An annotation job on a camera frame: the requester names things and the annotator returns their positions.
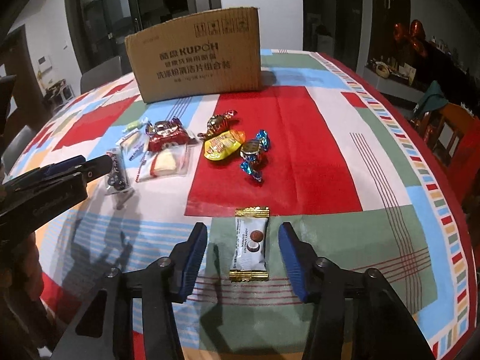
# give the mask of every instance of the yellow candy package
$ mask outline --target yellow candy package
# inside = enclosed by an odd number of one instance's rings
[[[244,131],[225,131],[217,137],[205,141],[205,153],[203,155],[209,160],[220,161],[236,152],[244,142]]]

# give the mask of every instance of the blue foil candy wrapper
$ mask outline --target blue foil candy wrapper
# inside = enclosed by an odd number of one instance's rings
[[[240,168],[251,175],[255,181],[262,182],[262,173],[259,170],[264,153],[270,148],[270,138],[265,130],[260,130],[255,139],[246,141],[240,148],[240,156],[244,161]]]

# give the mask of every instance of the blue gripper pad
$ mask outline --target blue gripper pad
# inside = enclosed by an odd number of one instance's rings
[[[207,248],[207,228],[202,223],[200,235],[195,240],[190,256],[182,272],[182,285],[178,295],[185,301],[188,295],[194,291],[195,281],[197,280],[198,270],[202,263],[205,249]]]
[[[59,163],[53,163],[48,167],[43,176],[49,177],[56,175],[57,173],[65,172],[72,167],[83,164],[85,161],[85,157],[83,157],[82,155],[78,155],[76,157],[69,158],[68,160]]]
[[[305,270],[300,263],[299,256],[297,256],[284,224],[280,225],[278,229],[278,246],[293,292],[303,303],[307,303],[308,292],[305,288]]]

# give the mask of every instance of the cardboard box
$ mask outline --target cardboard box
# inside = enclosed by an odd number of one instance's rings
[[[143,101],[262,87],[257,8],[179,17],[125,38]]]

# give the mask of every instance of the patterned tablecloth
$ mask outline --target patterned tablecloth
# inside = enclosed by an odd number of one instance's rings
[[[186,357],[282,354],[299,359],[312,307],[291,292],[277,240],[290,221],[299,237],[346,269],[377,267],[415,316],[435,356],[452,358],[475,327],[476,279],[458,202],[425,144],[375,89],[314,53],[262,50],[261,92],[193,96],[144,104],[133,74],[71,101],[39,132],[11,174],[75,155],[103,155],[129,122],[177,116],[195,134],[212,114],[238,111],[247,138],[271,137],[265,182],[254,185],[241,159],[208,162],[190,149],[188,174],[134,183],[115,209],[105,180],[89,198],[37,231],[42,299],[71,318],[107,268],[141,269],[168,255],[193,224],[208,228],[195,290],[174,305]],[[140,159],[126,161],[134,180]],[[234,209],[270,207],[268,282],[231,283]],[[141,302],[133,306],[136,358],[142,358]]]

